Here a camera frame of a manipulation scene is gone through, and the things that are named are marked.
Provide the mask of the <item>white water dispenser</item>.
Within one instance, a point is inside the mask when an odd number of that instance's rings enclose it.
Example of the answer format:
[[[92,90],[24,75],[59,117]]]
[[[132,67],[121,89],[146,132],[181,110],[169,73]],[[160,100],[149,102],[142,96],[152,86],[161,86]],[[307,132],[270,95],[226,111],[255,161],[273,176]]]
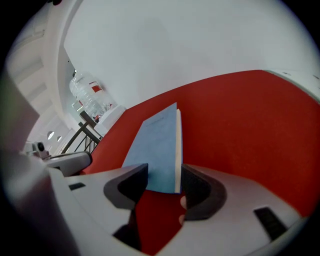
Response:
[[[94,127],[94,130],[101,137],[104,137],[125,111],[126,108],[122,105],[117,105],[108,110],[100,117],[98,123]]]

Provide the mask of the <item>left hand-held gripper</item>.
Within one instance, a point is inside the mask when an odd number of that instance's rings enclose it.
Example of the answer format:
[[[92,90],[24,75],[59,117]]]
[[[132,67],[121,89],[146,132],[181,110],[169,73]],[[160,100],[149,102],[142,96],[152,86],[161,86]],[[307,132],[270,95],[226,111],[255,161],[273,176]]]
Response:
[[[34,156],[46,160],[46,165],[50,168],[58,169],[64,177],[70,177],[79,174],[87,168],[93,158],[88,151],[79,151],[73,153],[63,153],[51,156],[45,149],[42,141],[27,141],[23,148],[23,153],[28,156]]]

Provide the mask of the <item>person's right hand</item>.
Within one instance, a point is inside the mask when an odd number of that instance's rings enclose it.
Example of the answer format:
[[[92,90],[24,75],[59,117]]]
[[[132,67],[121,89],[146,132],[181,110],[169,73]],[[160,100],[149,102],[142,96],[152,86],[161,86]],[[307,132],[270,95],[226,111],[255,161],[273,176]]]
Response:
[[[185,210],[184,212],[186,212],[187,211],[187,200],[186,200],[185,196],[182,196],[180,198],[180,205]],[[180,225],[182,226],[184,224],[184,221],[185,221],[185,214],[181,214],[178,217],[178,221],[179,221]]]

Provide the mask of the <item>large clear water bottle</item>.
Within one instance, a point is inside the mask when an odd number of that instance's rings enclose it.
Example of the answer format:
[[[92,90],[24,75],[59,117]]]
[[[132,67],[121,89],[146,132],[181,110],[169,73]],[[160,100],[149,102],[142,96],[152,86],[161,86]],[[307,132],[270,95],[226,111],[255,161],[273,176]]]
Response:
[[[98,122],[107,111],[117,106],[98,79],[87,71],[75,70],[69,89],[85,112]]]

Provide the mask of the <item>black metal railing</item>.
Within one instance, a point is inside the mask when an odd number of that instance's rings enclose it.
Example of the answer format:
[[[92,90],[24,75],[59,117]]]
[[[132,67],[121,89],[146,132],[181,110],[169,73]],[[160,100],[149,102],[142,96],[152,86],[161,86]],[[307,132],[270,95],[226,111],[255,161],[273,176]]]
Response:
[[[62,146],[58,153],[59,155],[82,151],[93,153],[102,140],[103,136],[95,129],[100,117],[90,117],[85,111],[80,113],[80,117],[82,121],[78,123],[79,129],[71,139]]]

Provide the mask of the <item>blue notebook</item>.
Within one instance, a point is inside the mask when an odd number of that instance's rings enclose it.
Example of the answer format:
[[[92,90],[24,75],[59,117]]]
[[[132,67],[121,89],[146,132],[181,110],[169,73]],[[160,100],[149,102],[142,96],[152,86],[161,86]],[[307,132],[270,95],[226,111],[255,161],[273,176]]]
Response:
[[[148,164],[147,190],[180,194],[182,162],[182,117],[175,102],[143,121],[122,166]]]

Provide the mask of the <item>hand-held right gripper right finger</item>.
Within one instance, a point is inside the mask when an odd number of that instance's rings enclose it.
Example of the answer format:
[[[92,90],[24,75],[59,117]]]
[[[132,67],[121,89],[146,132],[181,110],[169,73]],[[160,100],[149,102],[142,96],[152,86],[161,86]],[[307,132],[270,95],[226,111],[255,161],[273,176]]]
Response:
[[[307,222],[251,179],[181,166],[187,210],[182,228],[156,256],[276,256]]]

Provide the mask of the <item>red tablecloth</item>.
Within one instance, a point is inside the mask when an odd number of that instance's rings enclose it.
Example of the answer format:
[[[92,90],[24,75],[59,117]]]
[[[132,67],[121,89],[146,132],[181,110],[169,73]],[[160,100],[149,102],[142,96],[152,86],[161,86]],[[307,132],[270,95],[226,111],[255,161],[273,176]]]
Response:
[[[93,151],[91,175],[125,168],[143,121],[177,103],[182,165],[253,180],[303,218],[320,200],[320,104],[302,89],[261,70],[193,82],[127,109]],[[157,256],[180,231],[181,193],[147,190],[134,209],[140,251]]]

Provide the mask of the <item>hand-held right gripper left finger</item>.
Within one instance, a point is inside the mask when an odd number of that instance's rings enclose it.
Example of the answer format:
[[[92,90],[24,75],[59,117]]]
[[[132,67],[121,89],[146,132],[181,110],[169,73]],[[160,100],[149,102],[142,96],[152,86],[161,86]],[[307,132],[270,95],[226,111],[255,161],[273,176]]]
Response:
[[[148,165],[78,176],[49,174],[80,256],[145,256],[135,207],[148,184]]]

